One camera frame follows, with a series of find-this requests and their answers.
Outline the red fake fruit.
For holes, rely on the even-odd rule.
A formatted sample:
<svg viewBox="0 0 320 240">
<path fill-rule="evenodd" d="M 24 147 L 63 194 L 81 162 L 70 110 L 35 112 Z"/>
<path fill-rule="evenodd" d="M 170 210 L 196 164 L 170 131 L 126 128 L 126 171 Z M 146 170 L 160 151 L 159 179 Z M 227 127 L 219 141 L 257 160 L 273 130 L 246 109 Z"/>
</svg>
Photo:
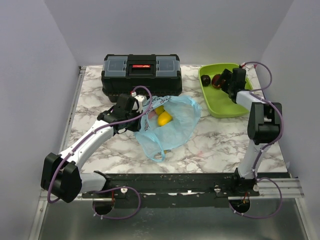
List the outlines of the red fake fruit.
<svg viewBox="0 0 320 240">
<path fill-rule="evenodd" d="M 211 85 L 214 88 L 219 89 L 219 88 L 221 88 L 221 82 L 222 82 L 221 74 L 216 74 L 213 76 L 213 78 L 211 80 Z"/>
</svg>

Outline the dark purple fake fruit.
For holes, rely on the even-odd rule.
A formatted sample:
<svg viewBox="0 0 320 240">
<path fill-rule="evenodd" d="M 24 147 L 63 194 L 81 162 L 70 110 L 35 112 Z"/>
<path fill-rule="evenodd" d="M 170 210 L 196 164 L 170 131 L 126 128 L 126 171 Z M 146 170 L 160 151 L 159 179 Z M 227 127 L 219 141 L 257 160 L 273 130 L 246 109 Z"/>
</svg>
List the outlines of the dark purple fake fruit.
<svg viewBox="0 0 320 240">
<path fill-rule="evenodd" d="M 206 74 L 201 75 L 201 76 L 200 76 L 200 80 L 201 80 L 201 83 L 202 83 L 202 85 L 203 85 L 204 87 L 208 87 L 209 85 L 211 85 L 211 82 L 212 82 L 210 76 L 209 76 L 209 75 L 206 75 Z"/>
</svg>

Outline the yellow fake lemon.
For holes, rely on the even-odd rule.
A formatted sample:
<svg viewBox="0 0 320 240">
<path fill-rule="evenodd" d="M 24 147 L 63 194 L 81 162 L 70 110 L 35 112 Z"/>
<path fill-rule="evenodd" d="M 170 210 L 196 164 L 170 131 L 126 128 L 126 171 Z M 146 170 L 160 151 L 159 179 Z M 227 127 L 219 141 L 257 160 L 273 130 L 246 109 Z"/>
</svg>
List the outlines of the yellow fake lemon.
<svg viewBox="0 0 320 240">
<path fill-rule="evenodd" d="M 171 122 L 172 119 L 173 119 L 173 117 L 167 111 L 164 111 L 158 116 L 157 124 L 160 127 L 162 127 L 162 126 L 166 125 L 167 123 Z"/>
</svg>

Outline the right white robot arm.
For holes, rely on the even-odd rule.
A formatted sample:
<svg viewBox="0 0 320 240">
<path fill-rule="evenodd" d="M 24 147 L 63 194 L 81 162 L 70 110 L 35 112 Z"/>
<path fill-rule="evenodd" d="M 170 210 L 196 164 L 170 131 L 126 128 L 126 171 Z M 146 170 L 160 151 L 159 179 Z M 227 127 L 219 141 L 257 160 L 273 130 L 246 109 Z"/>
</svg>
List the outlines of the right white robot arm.
<svg viewBox="0 0 320 240">
<path fill-rule="evenodd" d="M 212 78 L 211 84 L 222 90 L 233 103 L 249 111 L 247 135 L 249 144 L 244 159 L 231 177 L 230 191 L 241 196 L 257 184 L 257 172 L 263 155 L 277 142 L 283 133 L 282 105 L 269 102 L 245 89 L 246 70 L 238 67 L 224 69 Z"/>
</svg>

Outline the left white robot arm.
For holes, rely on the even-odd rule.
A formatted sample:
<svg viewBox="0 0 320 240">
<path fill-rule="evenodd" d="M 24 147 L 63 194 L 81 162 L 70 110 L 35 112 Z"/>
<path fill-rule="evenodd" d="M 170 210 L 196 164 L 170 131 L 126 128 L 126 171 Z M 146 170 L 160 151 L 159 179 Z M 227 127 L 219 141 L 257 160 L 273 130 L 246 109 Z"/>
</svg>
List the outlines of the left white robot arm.
<svg viewBox="0 0 320 240">
<path fill-rule="evenodd" d="M 59 154 L 49 153 L 44 159 L 41 188 L 66 203 L 87 192 L 107 197 L 111 185 L 106 174 L 80 171 L 92 154 L 114 135 L 120 131 L 137 132 L 141 128 L 139 115 L 146 101 L 143 95 L 121 94 L 116 104 L 101 112 L 93 126 L 73 145 Z"/>
</svg>

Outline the green plastic tray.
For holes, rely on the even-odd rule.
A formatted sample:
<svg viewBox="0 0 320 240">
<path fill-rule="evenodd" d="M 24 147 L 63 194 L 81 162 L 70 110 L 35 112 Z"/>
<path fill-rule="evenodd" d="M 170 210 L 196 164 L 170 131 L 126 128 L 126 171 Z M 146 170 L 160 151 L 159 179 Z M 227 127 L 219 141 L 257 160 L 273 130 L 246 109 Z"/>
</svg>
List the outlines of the green plastic tray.
<svg viewBox="0 0 320 240">
<path fill-rule="evenodd" d="M 204 65 L 198 70 L 198 76 L 201 78 L 203 75 L 208 75 L 210 78 L 217 74 L 221 74 L 224 69 L 232 71 L 233 68 L 238 68 L 237 63 L 215 63 Z M 199 79 L 203 97 L 209 113 L 218 119 L 241 117 L 249 113 L 249 111 L 232 102 L 228 95 L 221 89 L 216 89 L 209 86 L 203 86 L 201 79 Z"/>
</svg>

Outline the black plastic toolbox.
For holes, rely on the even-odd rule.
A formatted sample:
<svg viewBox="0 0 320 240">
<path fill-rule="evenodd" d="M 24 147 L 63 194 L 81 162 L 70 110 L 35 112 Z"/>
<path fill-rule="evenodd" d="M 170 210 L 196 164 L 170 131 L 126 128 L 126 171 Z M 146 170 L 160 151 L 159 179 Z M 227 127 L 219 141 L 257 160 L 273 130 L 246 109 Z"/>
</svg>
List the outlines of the black plastic toolbox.
<svg viewBox="0 0 320 240">
<path fill-rule="evenodd" d="M 137 86 L 145 86 L 153 96 L 178 96 L 183 90 L 180 58 L 176 54 L 108 54 L 101 82 L 102 92 L 112 103 Z"/>
</svg>

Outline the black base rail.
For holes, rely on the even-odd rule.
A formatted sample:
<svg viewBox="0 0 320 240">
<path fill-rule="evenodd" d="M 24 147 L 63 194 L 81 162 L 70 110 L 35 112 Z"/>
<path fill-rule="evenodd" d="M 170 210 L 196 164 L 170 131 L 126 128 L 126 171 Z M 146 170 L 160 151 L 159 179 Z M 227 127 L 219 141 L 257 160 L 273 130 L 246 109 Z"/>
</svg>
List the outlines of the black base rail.
<svg viewBox="0 0 320 240">
<path fill-rule="evenodd" d="M 111 173 L 105 189 L 113 192 L 82 194 L 99 207 L 114 199 L 116 208 L 134 208 L 139 193 L 142 208 L 227 208 L 229 197 L 257 197 L 262 190 L 255 179 L 234 173 Z"/>
</svg>

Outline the aluminium frame rail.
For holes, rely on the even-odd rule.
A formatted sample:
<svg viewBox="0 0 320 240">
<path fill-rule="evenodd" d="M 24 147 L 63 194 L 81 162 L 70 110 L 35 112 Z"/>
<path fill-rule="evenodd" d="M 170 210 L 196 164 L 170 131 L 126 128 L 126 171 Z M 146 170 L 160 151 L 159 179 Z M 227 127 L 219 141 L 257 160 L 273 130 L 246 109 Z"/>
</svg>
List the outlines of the aluminium frame rail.
<svg viewBox="0 0 320 240">
<path fill-rule="evenodd" d="M 146 96 L 146 103 L 143 104 L 143 108 L 142 108 L 143 112 L 139 115 L 140 123 L 141 123 L 142 116 L 146 115 L 147 110 L 151 108 L 151 105 L 152 105 L 151 100 L 153 97 L 150 92 L 148 92 L 143 96 Z M 301 196 L 301 193 L 298 191 L 298 180 L 294 178 L 272 179 L 267 176 L 260 176 L 258 175 L 258 172 L 257 172 L 257 185 L 258 187 L 262 188 L 259 196 L 254 196 L 254 197 L 244 196 L 241 199 L 236 199 L 235 197 L 229 197 L 227 208 L 230 208 L 232 212 L 236 215 L 247 217 L 248 215 L 247 212 L 250 209 L 251 200 L 257 197 L 265 196 L 265 197 L 271 197 L 271 198 L 279 198 L 280 200 L 283 200 L 285 197 Z M 112 193 L 114 191 L 113 189 L 105 189 L 105 187 L 100 191 L 85 192 L 85 193 L 104 194 L 104 193 Z M 139 197 L 140 194 L 137 192 L 136 195 L 138 196 L 137 204 L 135 207 L 132 207 L 132 209 L 138 212 L 140 209 L 145 207 L 141 207 L 141 198 Z M 94 214 L 96 216 L 99 216 L 101 219 L 110 219 L 111 218 L 110 213 L 114 208 L 116 208 L 114 199 L 107 200 L 106 205 L 104 207 L 99 207 L 97 203 L 95 203 L 94 201 L 92 202 L 92 209 L 94 211 Z"/>
</svg>

